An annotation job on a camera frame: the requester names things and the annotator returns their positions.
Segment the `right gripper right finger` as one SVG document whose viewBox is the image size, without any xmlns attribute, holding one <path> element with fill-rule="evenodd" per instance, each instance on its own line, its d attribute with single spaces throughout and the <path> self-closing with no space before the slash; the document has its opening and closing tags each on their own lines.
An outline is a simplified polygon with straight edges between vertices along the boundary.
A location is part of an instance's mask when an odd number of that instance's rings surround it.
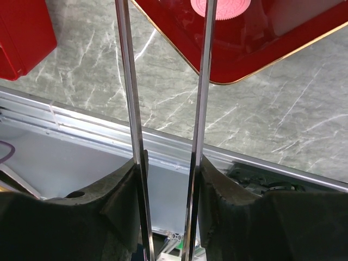
<svg viewBox="0 0 348 261">
<path fill-rule="evenodd" d="M 203 159 L 198 222 L 208 260 L 347 260 L 347 193 Z"/>
</svg>

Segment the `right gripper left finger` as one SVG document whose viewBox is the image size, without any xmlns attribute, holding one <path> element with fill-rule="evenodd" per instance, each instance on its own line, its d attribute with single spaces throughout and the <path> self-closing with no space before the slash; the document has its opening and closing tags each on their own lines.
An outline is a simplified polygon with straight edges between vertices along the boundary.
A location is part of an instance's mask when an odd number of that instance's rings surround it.
<svg viewBox="0 0 348 261">
<path fill-rule="evenodd" d="M 149 236 L 143 181 L 129 160 L 64 198 L 2 192 L 1 260 L 130 260 Z"/>
</svg>

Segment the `metal tongs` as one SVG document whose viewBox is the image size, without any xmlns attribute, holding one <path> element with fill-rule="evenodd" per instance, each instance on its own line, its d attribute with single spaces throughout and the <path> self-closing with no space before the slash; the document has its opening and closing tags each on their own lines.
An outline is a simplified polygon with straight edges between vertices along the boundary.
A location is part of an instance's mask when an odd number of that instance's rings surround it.
<svg viewBox="0 0 348 261">
<path fill-rule="evenodd" d="M 202 42 L 203 47 L 198 80 L 194 136 L 192 140 L 192 152 L 190 160 L 184 239 L 181 257 L 182 260 L 193 260 L 195 253 L 198 199 L 202 172 L 204 133 L 206 125 L 212 45 L 217 4 L 217 1 L 206 2 L 206 13 L 204 18 L 204 38 Z M 131 132 L 130 135 L 132 140 L 133 159 L 138 178 L 138 202 L 142 240 L 143 246 L 145 248 L 146 259 L 155 260 L 150 215 L 150 202 L 148 196 L 145 150 L 142 137 L 138 86 L 136 81 L 135 59 L 133 52 L 128 2 L 115 1 L 115 7 L 126 86 L 126 98 Z"/>
</svg>

